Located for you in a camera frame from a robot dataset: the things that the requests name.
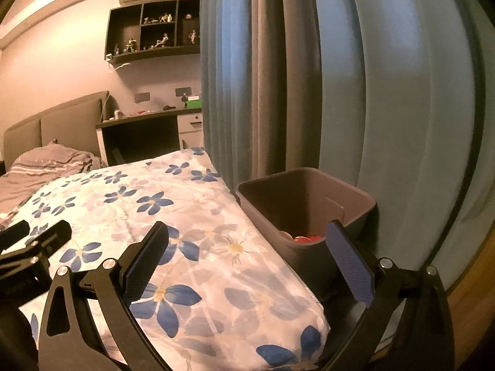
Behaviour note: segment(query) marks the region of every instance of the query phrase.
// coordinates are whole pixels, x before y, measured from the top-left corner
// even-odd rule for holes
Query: screw
[[[103,262],[103,267],[105,269],[112,269],[115,266],[115,259],[107,259],[105,262]]]
[[[69,270],[69,268],[66,266],[59,267],[57,270],[57,275],[64,276],[68,270]]]
[[[435,276],[437,274],[437,268],[429,265],[426,267],[426,272],[428,273],[428,275],[430,276]]]
[[[380,259],[380,266],[383,269],[390,269],[392,266],[394,266],[394,263],[388,258],[382,258]]]

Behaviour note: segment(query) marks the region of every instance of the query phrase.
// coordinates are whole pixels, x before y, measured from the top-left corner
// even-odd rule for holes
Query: wall
[[[118,0],[86,0],[37,24],[0,58],[0,147],[3,132],[34,113],[109,90],[124,114],[178,106],[175,88],[200,93],[200,56],[134,61],[111,73],[104,61],[108,13]],[[134,94],[151,100],[134,103]]]

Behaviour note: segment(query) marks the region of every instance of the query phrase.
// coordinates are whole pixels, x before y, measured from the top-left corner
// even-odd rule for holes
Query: bed
[[[61,176],[106,166],[95,125],[110,93],[62,103],[9,127],[3,138],[7,174],[0,177],[0,230],[38,189]]]
[[[30,235],[11,250],[59,220],[70,223],[72,239],[51,257],[51,275],[62,265],[94,269],[140,241],[156,221],[167,224],[167,250],[130,309],[175,370],[316,369],[330,330],[322,306],[257,231],[201,148],[60,177],[20,206],[11,224],[21,220]],[[35,340],[45,299],[21,308]],[[109,355],[124,362],[97,303],[90,306]]]

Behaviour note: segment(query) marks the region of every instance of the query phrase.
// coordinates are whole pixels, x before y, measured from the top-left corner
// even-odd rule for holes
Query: floral bedsheet
[[[50,273],[118,258],[160,220],[170,242],[142,298],[140,327],[176,371],[315,369],[327,334],[323,308],[244,214],[202,149],[60,178],[13,220],[29,239],[59,220],[72,239]],[[21,308],[35,339],[46,294]],[[111,357],[123,361],[97,302],[90,307]]]

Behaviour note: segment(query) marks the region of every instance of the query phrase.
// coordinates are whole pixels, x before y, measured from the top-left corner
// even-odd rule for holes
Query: wall outlet
[[[149,102],[149,92],[145,93],[136,93],[134,95],[134,102],[135,103],[141,103],[141,102]]]
[[[186,94],[186,96],[191,96],[192,95],[192,89],[191,88],[177,88],[175,89],[175,96],[177,97],[182,97],[184,95],[184,93]]]

